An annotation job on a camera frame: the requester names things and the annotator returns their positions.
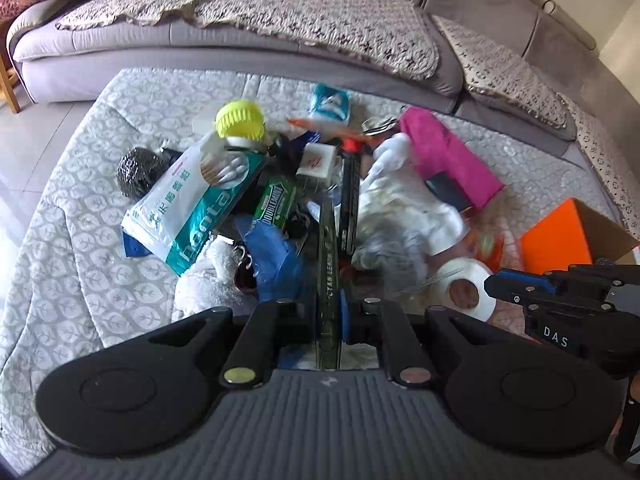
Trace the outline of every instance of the gray sofa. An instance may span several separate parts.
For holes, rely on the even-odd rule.
[[[595,51],[542,11],[543,0],[413,1],[522,56],[553,88],[596,115],[640,174],[640,155],[630,149],[635,127],[640,124],[640,105],[598,60]],[[53,18],[73,2],[36,4],[16,19],[9,32],[8,51],[36,102],[95,99],[120,69],[132,66],[235,70],[318,80],[429,107],[510,134],[558,156],[570,144],[466,94],[460,65],[435,30],[440,65],[433,78],[417,84],[347,56],[229,26],[200,29],[173,20],[156,27],[117,23],[73,32],[57,30]]]

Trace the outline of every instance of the blue plastic bag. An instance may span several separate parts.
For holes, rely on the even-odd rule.
[[[302,266],[293,243],[285,240],[277,227],[263,222],[257,222],[242,238],[254,266],[258,299],[295,300],[302,287]]]

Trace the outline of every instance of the orange box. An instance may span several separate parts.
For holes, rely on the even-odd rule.
[[[520,238],[524,270],[542,274],[570,264],[616,261],[638,245],[615,222],[576,198],[569,198]]]

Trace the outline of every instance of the pink blanket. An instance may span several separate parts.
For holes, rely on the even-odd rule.
[[[504,187],[484,162],[430,111],[409,108],[400,117],[400,129],[414,145],[415,165],[420,176],[427,180],[445,171],[465,191],[476,210],[480,211]]]

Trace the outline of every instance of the tape roll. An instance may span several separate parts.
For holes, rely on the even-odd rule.
[[[484,291],[484,280],[491,274],[491,270],[477,260],[449,260],[433,277],[437,281],[428,288],[429,304],[444,305],[480,321],[487,321],[495,309],[495,299]]]

